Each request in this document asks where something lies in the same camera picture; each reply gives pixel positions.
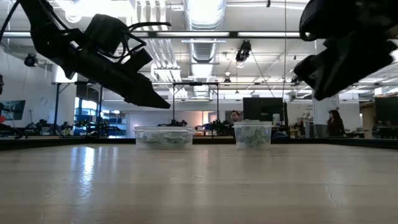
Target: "clear plastic container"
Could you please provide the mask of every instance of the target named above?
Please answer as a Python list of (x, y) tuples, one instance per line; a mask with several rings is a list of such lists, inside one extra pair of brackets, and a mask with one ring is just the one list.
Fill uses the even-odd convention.
[(236, 145), (241, 149), (267, 149), (271, 144), (272, 122), (242, 121), (234, 123)]
[(136, 144), (153, 149), (181, 149), (192, 146), (194, 128), (135, 127)]

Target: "ceiling duct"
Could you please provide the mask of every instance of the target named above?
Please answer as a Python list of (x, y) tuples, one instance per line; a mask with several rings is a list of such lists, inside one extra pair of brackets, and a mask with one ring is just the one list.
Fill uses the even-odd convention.
[[(185, 22), (188, 30), (220, 30), (224, 22), (226, 0), (184, 0)], [(197, 82), (207, 82), (213, 71), (217, 44), (191, 43), (191, 71)], [(206, 96), (206, 88), (196, 86), (196, 96)]]

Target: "white ceiling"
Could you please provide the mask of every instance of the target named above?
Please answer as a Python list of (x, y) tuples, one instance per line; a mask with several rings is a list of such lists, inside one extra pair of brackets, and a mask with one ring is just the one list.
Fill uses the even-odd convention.
[[(287, 30), (294, 32), (299, 30), (299, 19), (302, 13), (300, 8), (305, 7), (308, 0), (288, 0), (287, 5), (290, 7), (288, 7), (286, 11), (283, 7), (284, 1), (275, 0), (272, 0), (270, 8), (266, 8), (264, 6), (248, 7), (251, 4), (265, 2), (266, 1), (228, 0), (228, 7), (226, 9), (222, 30)], [(182, 6), (183, 1), (168, 0), (166, 3), (168, 5), (167, 20), (172, 23), (172, 30), (185, 30), (184, 13), (183, 11), (175, 10), (175, 8)], [(129, 4), (128, 0), (118, 0), (117, 3), (115, 3), (116, 8), (114, 10), (117, 11), (117, 7), (123, 9), (123, 4)], [(7, 10), (10, 5), (12, 5), (10, 1), (0, 0), (0, 23), (5, 20)], [(63, 9), (57, 7), (58, 5), (55, 2), (52, 2), (52, 5), (55, 6), (55, 12), (60, 16), (60, 18), (65, 18)], [(125, 21), (126, 18), (120, 17), (120, 20)], [(91, 18), (84, 17), (76, 24), (65, 22), (69, 27), (77, 27), (81, 30), (85, 30), (90, 21)], [(19, 7), (11, 19), (10, 30), (27, 31), (29, 29), (29, 21), (27, 20), (23, 10)], [(282, 77), (284, 71), (289, 79), (293, 75), (292, 73), (289, 73), (289, 71), (294, 68), (300, 60), (310, 54), (316, 53), (315, 44), (313, 42), (304, 42), (302, 40), (293, 39), (286, 40), (286, 43), (283, 39), (252, 39), (250, 41), (252, 51), (254, 52), (261, 71), (267, 79), (270, 79), (273, 82), (276, 82), (276, 80)], [(236, 81), (236, 76), (238, 76), (238, 82), (254, 82), (262, 80), (260, 79), (261, 73), (254, 61), (253, 55), (248, 58), (244, 68), (236, 69), (234, 55), (236, 53), (236, 49), (241, 45), (241, 42), (241, 39), (227, 39), (225, 44), (218, 45), (218, 56), (216, 62), (219, 62), (220, 64), (214, 66), (213, 80), (222, 82), (225, 77), (225, 72), (231, 72), (231, 80), (233, 82)], [(2, 44), (8, 44), (9, 52), (20, 57), (25, 57), (27, 53), (35, 52), (33, 43), (30, 39), (4, 39)], [(181, 43), (181, 39), (172, 39), (172, 48), (178, 65), (182, 69), (182, 78), (188, 77), (190, 66), (187, 63), (189, 62), (190, 57), (188, 54), (189, 51), (187, 44)], [(150, 65), (145, 66), (141, 71), (146, 74), (150, 71)], [(397, 75), (398, 70), (396, 70), (394, 66), (391, 66), (370, 77), (373, 77), (374, 79), (372, 81), (376, 82), (383, 78), (395, 77)]]

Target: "person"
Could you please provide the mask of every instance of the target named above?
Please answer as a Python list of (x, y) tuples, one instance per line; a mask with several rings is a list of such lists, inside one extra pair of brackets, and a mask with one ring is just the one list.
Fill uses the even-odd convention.
[(328, 132), (329, 137), (343, 137), (344, 136), (344, 124), (337, 110), (331, 110), (329, 112), (328, 120)]
[(237, 112), (236, 110), (231, 111), (231, 114), (229, 116), (231, 117), (232, 123), (240, 121), (239, 112)]

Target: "ceiling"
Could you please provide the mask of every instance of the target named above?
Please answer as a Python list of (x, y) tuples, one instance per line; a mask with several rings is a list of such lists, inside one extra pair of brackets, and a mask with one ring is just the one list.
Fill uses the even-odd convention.
[[(55, 0), (50, 1), (58, 16), (63, 19), (68, 27), (79, 28), (85, 30), (91, 21), (90, 17), (83, 17), (80, 22), (69, 23), (65, 19), (65, 10), (60, 7)], [(288, 0), (285, 10), (284, 1), (272, 0), (271, 7), (265, 7), (266, 1), (248, 1), (248, 0), (228, 0), (224, 24), (221, 30), (236, 31), (292, 31), (299, 30), (299, 20), (302, 9), (308, 0)], [(123, 13), (131, 6), (129, 0), (118, 0), (112, 2), (113, 10), (117, 13), (120, 20), (126, 21)], [(5, 20), (9, 7), (12, 5), (10, 1), (0, 0), (0, 22)], [(166, 18), (172, 24), (171, 30), (186, 30), (183, 1), (168, 0), (166, 1), (167, 13)], [(9, 30), (12, 31), (28, 31), (30, 29), (29, 21), (23, 10), (19, 7), (14, 13)], [(172, 49), (181, 69), (181, 78), (190, 76), (190, 55), (188, 44), (183, 44), (184, 39), (172, 39)], [(299, 39), (249, 39), (252, 45), (253, 54), (247, 59), (244, 68), (237, 68), (234, 56), (236, 49), (241, 45), (242, 39), (225, 39), (225, 43), (218, 44), (216, 51), (217, 65), (214, 66), (209, 81), (223, 82), (225, 72), (230, 72), (232, 82), (261, 82), (264, 79), (269, 82), (282, 82), (282, 77), (286, 73), (286, 79), (289, 82), (293, 73), (293, 69), (299, 61), (306, 56), (315, 54), (316, 48), (313, 42), (304, 42)], [(5, 46), (7, 52), (12, 55), (24, 58), (28, 53), (34, 53), (35, 49), (30, 39), (3, 39), (2, 45)], [(141, 69), (141, 72), (150, 76), (150, 64)], [(397, 81), (391, 79), (397, 77), (398, 68), (395, 65), (387, 67), (368, 77), (366, 82), (392, 82)], [(223, 88), (234, 88), (233, 86), (223, 86)], [(241, 88), (265, 88), (263, 86), (241, 86)], [(374, 86), (362, 87), (362, 92), (371, 91)]]

